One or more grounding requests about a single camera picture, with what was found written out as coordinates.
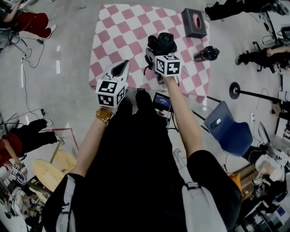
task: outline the gray floor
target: gray floor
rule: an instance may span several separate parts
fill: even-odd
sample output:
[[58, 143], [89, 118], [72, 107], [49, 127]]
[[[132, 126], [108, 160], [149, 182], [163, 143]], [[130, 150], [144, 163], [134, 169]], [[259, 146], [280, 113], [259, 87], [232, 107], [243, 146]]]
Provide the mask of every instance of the gray floor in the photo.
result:
[[[173, 10], [182, 11], [185, 7], [202, 9], [206, 3], [203, 0], [189, 1], [179, 0], [84, 0], [87, 4], [85, 9], [78, 0], [56, 0], [50, 4], [47, 0], [39, 0], [30, 8], [33, 12], [47, 13], [50, 24], [57, 24], [52, 37], [45, 40], [45, 49], [36, 69], [32, 69], [24, 63], [26, 73], [26, 87], [28, 92], [29, 108], [43, 108], [47, 112], [46, 117], [54, 122], [54, 128], [73, 128], [77, 143], [80, 145], [97, 109], [96, 95], [88, 85], [89, 65], [94, 30], [101, 4], [105, 3], [130, 3], [153, 5]], [[260, 21], [257, 14], [253, 16]], [[222, 21], [210, 23], [211, 45], [220, 50], [216, 61], [211, 62], [211, 75], [209, 82], [209, 95], [220, 100], [225, 100], [236, 121], [246, 121], [251, 130], [254, 124], [250, 122], [250, 113], [255, 112], [258, 98], [240, 96], [232, 100], [228, 94], [230, 84], [235, 81], [242, 89], [260, 93], [266, 88], [270, 96], [276, 96], [279, 89], [279, 79], [269, 70], [256, 72], [256, 65], [235, 65], [237, 55], [248, 49], [253, 49], [252, 41], [261, 44], [261, 38], [269, 33], [263, 26], [263, 22], [257, 22], [251, 15], [242, 13]], [[20, 33], [23, 37], [36, 38], [25, 32]], [[33, 49], [31, 57], [32, 65], [35, 65], [40, 55], [42, 46], [33, 40], [26, 40], [28, 47]], [[22, 114], [27, 111], [25, 105], [25, 92], [21, 88], [21, 57], [22, 54], [13, 46], [8, 47], [0, 54], [0, 112], [8, 119], [15, 112]], [[56, 74], [56, 60], [60, 61], [61, 72]], [[204, 116], [208, 115], [216, 106], [216, 102], [208, 101], [207, 108], [202, 104], [188, 100], [189, 106]], [[263, 122], [269, 134], [273, 134], [276, 118], [268, 112], [271, 103], [261, 100], [256, 111], [256, 122]], [[27, 114], [29, 121], [35, 120], [35, 116]], [[26, 124], [25, 116], [21, 122]], [[174, 148], [182, 148], [180, 136], [175, 131], [170, 131], [169, 136]], [[259, 139], [257, 129], [255, 137]], [[227, 154], [224, 153], [217, 142], [205, 131], [203, 141], [206, 149], [211, 151], [221, 165], [226, 162]], [[48, 145], [38, 151], [29, 154], [24, 161], [28, 166], [29, 176], [33, 175], [31, 161], [35, 158], [49, 160], [54, 150], [53, 145]], [[242, 158], [227, 158], [228, 171], [235, 171], [247, 164]], [[24, 230], [21, 218], [6, 219], [3, 208], [0, 207], [0, 218], [11, 232]]]

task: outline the gray backpack strap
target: gray backpack strap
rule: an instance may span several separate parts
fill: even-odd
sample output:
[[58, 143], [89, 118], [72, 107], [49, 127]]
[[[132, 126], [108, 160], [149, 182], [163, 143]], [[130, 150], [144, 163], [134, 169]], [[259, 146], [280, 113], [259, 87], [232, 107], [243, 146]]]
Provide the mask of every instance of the gray backpack strap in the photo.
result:
[[56, 232], [76, 232], [75, 218], [72, 210], [72, 199], [76, 183], [74, 178], [70, 175], [67, 176], [67, 186], [64, 191], [63, 201], [64, 206], [58, 216], [56, 223]]
[[211, 193], [205, 187], [199, 187], [198, 183], [192, 180], [187, 166], [179, 156], [180, 152], [180, 149], [176, 149], [172, 155], [179, 174], [185, 182], [181, 191], [187, 231], [227, 232]]

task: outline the blue chair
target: blue chair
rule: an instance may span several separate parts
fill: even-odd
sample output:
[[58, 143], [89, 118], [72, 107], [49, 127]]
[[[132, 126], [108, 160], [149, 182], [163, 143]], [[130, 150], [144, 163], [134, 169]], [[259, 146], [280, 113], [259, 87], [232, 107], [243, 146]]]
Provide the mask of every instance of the blue chair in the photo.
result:
[[234, 156], [244, 155], [253, 142], [249, 125], [246, 122], [236, 122], [225, 101], [208, 98], [219, 102], [219, 105], [206, 119], [193, 111], [204, 120], [207, 129], [202, 128], [213, 135], [225, 152]]

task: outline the checkered cloth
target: checkered cloth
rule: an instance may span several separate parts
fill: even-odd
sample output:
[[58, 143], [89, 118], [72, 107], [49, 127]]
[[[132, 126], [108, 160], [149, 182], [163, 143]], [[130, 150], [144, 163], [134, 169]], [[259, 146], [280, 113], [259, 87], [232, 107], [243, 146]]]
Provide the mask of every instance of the checkered cloth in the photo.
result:
[[131, 63], [129, 87], [165, 90], [158, 85], [151, 70], [147, 69], [145, 76], [143, 70], [147, 66], [144, 56], [148, 36], [169, 32], [177, 45], [175, 55], [182, 61], [181, 92], [186, 96], [195, 95], [194, 98], [202, 102], [208, 93], [209, 61], [195, 62], [193, 55], [209, 46], [209, 23], [205, 21], [205, 24], [206, 37], [188, 38], [181, 14], [174, 10], [127, 4], [102, 5], [92, 46], [91, 88], [96, 88], [97, 79], [102, 78], [109, 65], [127, 59]]

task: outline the white box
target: white box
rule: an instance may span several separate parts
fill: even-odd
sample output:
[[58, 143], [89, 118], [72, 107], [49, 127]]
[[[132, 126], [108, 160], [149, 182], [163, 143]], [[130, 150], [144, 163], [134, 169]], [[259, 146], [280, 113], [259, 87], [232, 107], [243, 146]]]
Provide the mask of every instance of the white box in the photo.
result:
[[181, 61], [174, 55], [155, 56], [155, 71], [163, 77], [173, 77], [181, 74]]
[[101, 106], [116, 108], [125, 97], [127, 82], [117, 80], [98, 80], [96, 93]]

